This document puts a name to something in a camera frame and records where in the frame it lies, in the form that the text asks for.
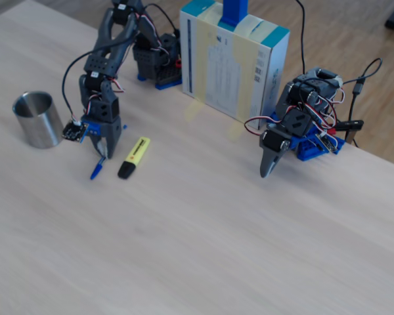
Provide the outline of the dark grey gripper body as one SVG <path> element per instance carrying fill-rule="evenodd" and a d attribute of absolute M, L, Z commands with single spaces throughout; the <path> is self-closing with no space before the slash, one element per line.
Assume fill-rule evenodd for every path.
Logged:
<path fill-rule="evenodd" d="M 104 100 L 101 95 L 94 94 L 89 97 L 85 108 L 85 115 L 105 123 L 112 123 L 120 114 L 118 98 Z"/>

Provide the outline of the grey leader arm handle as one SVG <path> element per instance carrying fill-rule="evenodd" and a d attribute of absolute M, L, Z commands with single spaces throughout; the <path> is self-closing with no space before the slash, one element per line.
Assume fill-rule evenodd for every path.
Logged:
<path fill-rule="evenodd" d="M 263 149 L 260 165 L 260 175 L 266 178 L 270 175 L 281 157 L 289 150 L 291 135 L 278 127 L 267 127 L 259 137 L 259 146 Z"/>

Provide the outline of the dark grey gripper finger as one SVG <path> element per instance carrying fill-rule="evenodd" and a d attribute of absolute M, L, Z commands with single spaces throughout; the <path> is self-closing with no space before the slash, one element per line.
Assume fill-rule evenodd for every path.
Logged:
<path fill-rule="evenodd" d="M 93 143 L 95 150 L 101 156 L 107 156 L 107 146 L 106 143 L 102 140 L 101 136 L 92 136 L 91 142 Z"/>
<path fill-rule="evenodd" d="M 114 154 L 121 132 L 122 126 L 120 121 L 106 123 L 102 127 L 102 137 L 105 138 L 106 141 L 106 156 L 108 159 L 111 159 Z"/>

